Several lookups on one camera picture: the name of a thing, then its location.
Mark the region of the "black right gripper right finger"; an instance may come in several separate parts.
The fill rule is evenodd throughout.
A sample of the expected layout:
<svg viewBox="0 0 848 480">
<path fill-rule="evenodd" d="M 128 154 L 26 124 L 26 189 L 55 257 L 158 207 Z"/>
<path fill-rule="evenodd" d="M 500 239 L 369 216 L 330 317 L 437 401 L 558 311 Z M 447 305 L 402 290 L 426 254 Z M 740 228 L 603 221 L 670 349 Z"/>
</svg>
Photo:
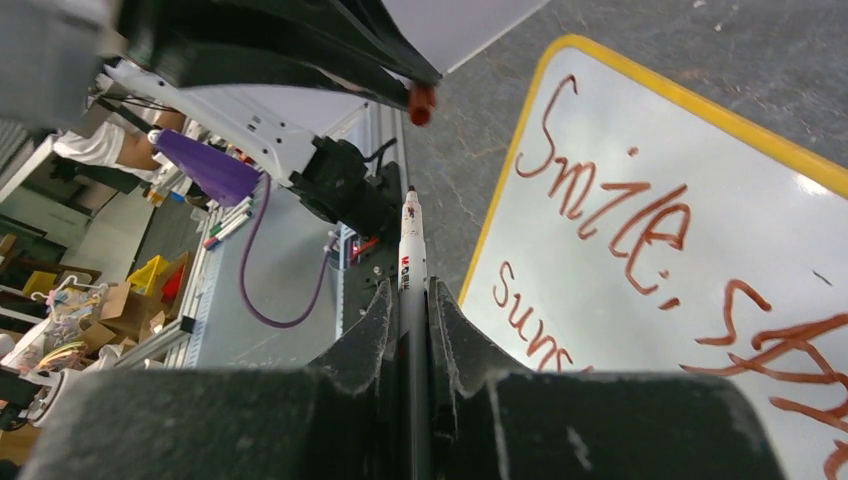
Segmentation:
<svg viewBox="0 0 848 480">
<path fill-rule="evenodd" d="M 439 479 L 780 479 L 730 382 L 671 372 L 534 372 L 428 292 Z"/>
</svg>

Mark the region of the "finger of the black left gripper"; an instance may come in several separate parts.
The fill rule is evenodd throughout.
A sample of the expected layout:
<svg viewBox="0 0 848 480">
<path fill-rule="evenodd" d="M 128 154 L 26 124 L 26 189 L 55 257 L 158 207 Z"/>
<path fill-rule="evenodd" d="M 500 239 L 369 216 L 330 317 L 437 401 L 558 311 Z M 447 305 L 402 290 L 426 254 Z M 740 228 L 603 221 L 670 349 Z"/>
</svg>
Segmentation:
<svg viewBox="0 0 848 480">
<path fill-rule="evenodd" d="M 441 79 L 382 1 L 125 1 L 119 32 L 129 57 L 171 84 L 193 63 L 302 67 L 359 88 Z"/>
<path fill-rule="evenodd" d="M 408 96 L 392 97 L 391 95 L 385 96 L 369 91 L 355 91 L 342 86 L 314 69 L 302 67 L 297 67 L 294 71 L 291 71 L 286 68 L 275 70 L 247 68 L 245 66 L 233 67 L 218 63 L 193 63 L 173 69 L 172 83 L 181 88 L 237 84 L 299 87 L 355 95 L 400 111 L 407 111 L 409 107 Z"/>
</svg>

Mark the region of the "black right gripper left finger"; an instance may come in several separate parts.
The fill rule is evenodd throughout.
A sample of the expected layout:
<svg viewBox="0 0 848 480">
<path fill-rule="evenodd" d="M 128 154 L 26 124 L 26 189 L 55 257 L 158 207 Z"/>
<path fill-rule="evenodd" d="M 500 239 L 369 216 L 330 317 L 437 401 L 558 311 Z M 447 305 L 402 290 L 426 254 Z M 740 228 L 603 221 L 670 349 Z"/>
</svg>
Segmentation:
<svg viewBox="0 0 848 480">
<path fill-rule="evenodd" d="M 397 294 L 308 365 L 82 377 L 23 479 L 394 479 Z"/>
</svg>

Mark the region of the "red marker cap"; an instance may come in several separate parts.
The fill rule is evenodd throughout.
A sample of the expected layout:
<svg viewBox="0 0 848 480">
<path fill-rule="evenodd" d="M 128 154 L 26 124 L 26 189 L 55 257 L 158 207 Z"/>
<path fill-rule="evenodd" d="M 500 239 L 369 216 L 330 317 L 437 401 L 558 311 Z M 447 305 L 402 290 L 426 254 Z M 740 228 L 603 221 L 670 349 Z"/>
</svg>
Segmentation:
<svg viewBox="0 0 848 480">
<path fill-rule="evenodd" d="M 413 125 L 427 125 L 435 108 L 436 89 L 434 86 L 413 84 L 409 88 L 408 116 Z"/>
</svg>

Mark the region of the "white whiteboard marker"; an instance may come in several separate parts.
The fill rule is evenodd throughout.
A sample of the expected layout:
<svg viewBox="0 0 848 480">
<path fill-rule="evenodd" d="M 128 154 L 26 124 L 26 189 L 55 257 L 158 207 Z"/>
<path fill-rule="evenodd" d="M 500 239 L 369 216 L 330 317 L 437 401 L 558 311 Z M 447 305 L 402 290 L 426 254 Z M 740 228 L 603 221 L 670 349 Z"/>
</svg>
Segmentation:
<svg viewBox="0 0 848 480">
<path fill-rule="evenodd" d="M 400 477 L 431 479 L 426 245 L 423 212 L 412 186 L 401 208 L 397 293 Z"/>
</svg>

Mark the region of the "yellow framed whiteboard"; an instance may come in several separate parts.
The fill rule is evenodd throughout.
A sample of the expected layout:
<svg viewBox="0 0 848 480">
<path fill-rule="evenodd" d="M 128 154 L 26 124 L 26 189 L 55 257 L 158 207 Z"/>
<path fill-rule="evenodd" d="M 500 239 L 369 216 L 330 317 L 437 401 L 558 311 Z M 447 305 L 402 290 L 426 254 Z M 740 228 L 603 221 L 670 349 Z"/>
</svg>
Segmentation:
<svg viewBox="0 0 848 480">
<path fill-rule="evenodd" d="M 847 475 L 847 173 L 588 38 L 537 66 L 459 295 L 535 370 L 685 370 Z"/>
</svg>

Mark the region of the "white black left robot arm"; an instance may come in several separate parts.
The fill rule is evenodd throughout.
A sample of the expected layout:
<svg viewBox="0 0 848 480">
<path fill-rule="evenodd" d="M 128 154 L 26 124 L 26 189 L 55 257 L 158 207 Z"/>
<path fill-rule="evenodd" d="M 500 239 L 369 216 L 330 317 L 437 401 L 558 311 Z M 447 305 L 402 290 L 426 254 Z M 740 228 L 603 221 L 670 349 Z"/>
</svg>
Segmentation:
<svg viewBox="0 0 848 480">
<path fill-rule="evenodd" d="M 367 157 L 274 112 L 246 85 L 358 96 L 428 123 L 440 72 L 380 1 L 124 1 L 127 59 L 111 69 L 232 141 L 313 214 L 395 240 L 401 205 L 366 178 Z"/>
</svg>

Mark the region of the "person forearm in background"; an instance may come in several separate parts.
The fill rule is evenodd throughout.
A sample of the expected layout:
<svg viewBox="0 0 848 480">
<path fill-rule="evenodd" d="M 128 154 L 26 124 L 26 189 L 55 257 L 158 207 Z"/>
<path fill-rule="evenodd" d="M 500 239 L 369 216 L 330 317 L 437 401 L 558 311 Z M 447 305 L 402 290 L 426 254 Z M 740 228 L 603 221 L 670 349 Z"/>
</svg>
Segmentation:
<svg viewBox="0 0 848 480">
<path fill-rule="evenodd" d="M 154 121 L 155 126 L 174 131 L 182 131 L 187 117 L 178 111 L 160 112 Z M 141 133 L 127 131 L 117 157 L 117 164 L 144 171 L 155 171 L 160 164 L 153 159 L 154 147 Z"/>
</svg>

